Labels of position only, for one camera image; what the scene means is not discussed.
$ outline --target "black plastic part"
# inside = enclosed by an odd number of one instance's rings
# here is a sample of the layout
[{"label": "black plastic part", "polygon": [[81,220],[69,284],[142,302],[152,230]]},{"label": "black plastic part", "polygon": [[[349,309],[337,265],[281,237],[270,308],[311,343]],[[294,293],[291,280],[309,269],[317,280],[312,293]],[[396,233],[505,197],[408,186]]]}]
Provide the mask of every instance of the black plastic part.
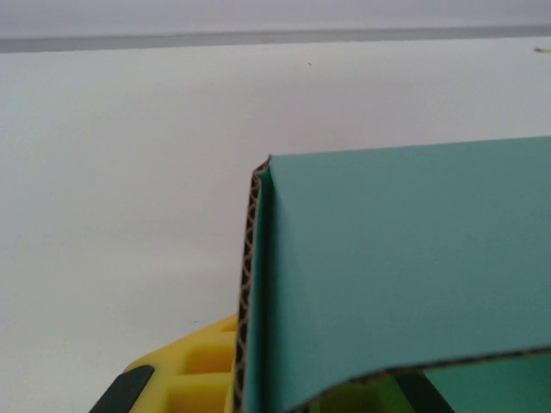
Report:
[{"label": "black plastic part", "polygon": [[446,399],[424,374],[398,375],[396,381],[416,413],[454,413]]},{"label": "black plastic part", "polygon": [[140,366],[120,374],[90,413],[129,413],[154,371],[152,366]]}]

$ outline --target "cardboard box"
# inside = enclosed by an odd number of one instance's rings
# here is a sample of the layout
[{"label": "cardboard box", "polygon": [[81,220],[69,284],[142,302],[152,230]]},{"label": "cardboard box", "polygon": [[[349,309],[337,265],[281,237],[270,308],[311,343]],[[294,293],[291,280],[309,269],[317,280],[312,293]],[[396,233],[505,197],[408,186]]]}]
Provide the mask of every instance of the cardboard box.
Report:
[{"label": "cardboard box", "polygon": [[261,165],[234,411],[307,409],[415,372],[451,411],[551,411],[550,172],[548,138]]}]

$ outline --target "corrugated cardboard edge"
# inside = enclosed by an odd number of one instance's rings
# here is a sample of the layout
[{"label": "corrugated cardboard edge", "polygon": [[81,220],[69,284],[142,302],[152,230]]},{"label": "corrugated cardboard edge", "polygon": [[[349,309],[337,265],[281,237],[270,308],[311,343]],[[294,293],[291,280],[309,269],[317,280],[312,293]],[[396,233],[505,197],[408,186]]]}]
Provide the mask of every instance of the corrugated cardboard edge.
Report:
[{"label": "corrugated cardboard edge", "polygon": [[[257,222],[257,207],[258,199],[262,190],[262,182],[259,177],[269,167],[268,158],[266,162],[256,168],[251,177],[251,190],[249,192],[249,206],[247,207],[247,220],[245,225],[245,246],[243,252],[243,264],[241,268],[241,285],[239,293],[239,309],[238,309],[238,328],[237,328],[237,343],[235,353],[235,366],[233,375],[233,413],[246,413],[244,407],[244,383],[245,383],[245,367],[247,355],[247,331],[249,323],[249,294],[251,291],[251,276],[252,262],[255,246],[255,232]],[[417,364],[412,366],[389,367],[376,372],[366,373],[360,377],[348,380],[345,383],[360,383],[369,384],[375,380],[383,379],[387,376],[395,376],[399,374],[418,373],[426,370],[432,370],[444,367],[459,367],[468,364],[500,361],[505,359],[534,356],[539,354],[551,353],[551,344],[539,348],[527,348],[524,350],[504,352],[499,354],[485,354],[472,357],[464,357],[456,360],[434,361],[431,363]],[[324,389],[316,397],[305,401],[301,406],[298,406],[295,411],[307,413],[308,406],[322,397],[334,386]]]},{"label": "corrugated cardboard edge", "polygon": [[259,177],[269,167],[269,158],[253,170],[251,190],[249,191],[249,206],[245,224],[245,246],[243,248],[243,263],[241,266],[241,285],[239,287],[239,309],[237,342],[235,347],[235,365],[233,368],[233,413],[244,413],[245,365],[247,358],[247,331],[249,327],[249,294],[251,292],[251,271],[254,254],[255,227],[257,222],[258,198],[262,182]]}]

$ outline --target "gray stripe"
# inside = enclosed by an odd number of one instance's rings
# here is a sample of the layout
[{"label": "gray stripe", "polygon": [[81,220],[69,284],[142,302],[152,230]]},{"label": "gray stripe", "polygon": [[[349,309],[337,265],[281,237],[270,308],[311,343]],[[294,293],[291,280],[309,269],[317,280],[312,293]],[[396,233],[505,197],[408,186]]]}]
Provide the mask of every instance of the gray stripe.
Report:
[{"label": "gray stripe", "polygon": [[338,41],[445,40],[551,35],[551,26],[503,28],[420,28],[399,30],[321,30],[266,33],[216,33],[121,36],[75,39],[0,39],[0,52],[61,52],[74,50],[146,49],[182,46],[259,45]]}]

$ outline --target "white surface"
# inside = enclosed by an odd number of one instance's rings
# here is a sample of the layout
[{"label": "white surface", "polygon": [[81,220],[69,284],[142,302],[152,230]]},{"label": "white surface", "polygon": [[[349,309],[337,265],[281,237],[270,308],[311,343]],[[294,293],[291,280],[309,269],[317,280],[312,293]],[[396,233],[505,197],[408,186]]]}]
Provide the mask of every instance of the white surface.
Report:
[{"label": "white surface", "polygon": [[551,134],[549,39],[0,55],[0,411],[233,313],[269,153]]},{"label": "white surface", "polygon": [[0,0],[0,38],[549,23],[546,0]]}]

